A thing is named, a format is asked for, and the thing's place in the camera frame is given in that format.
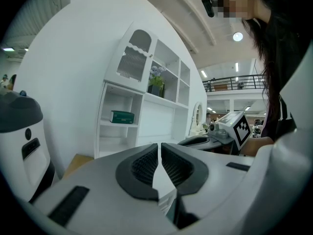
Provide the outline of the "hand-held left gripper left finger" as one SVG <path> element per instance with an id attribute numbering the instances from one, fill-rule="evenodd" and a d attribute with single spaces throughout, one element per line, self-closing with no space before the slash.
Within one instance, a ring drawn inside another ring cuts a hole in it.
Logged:
<path id="1" fill-rule="evenodd" d="M 47 189 L 34 206 L 67 230 L 173 230 L 153 188 L 158 146 L 92 160 Z"/>

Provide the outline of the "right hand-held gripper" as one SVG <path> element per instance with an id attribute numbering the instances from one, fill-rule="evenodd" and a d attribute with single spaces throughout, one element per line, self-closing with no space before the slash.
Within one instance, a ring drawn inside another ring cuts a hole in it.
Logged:
<path id="1" fill-rule="evenodd" d="M 207 134 L 187 138 L 178 145 L 197 150 L 211 150 L 222 146 L 226 154 L 239 154 L 250 137 L 251 130 L 244 112 L 235 111 L 211 123 Z"/>

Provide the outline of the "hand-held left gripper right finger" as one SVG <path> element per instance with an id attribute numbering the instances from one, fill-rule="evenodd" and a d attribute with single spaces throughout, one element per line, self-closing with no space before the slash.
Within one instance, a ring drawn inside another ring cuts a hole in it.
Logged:
<path id="1" fill-rule="evenodd" d="M 177 190 L 173 223 L 183 229 L 222 204 L 250 169 L 253 159 L 161 144 L 162 166 Z"/>

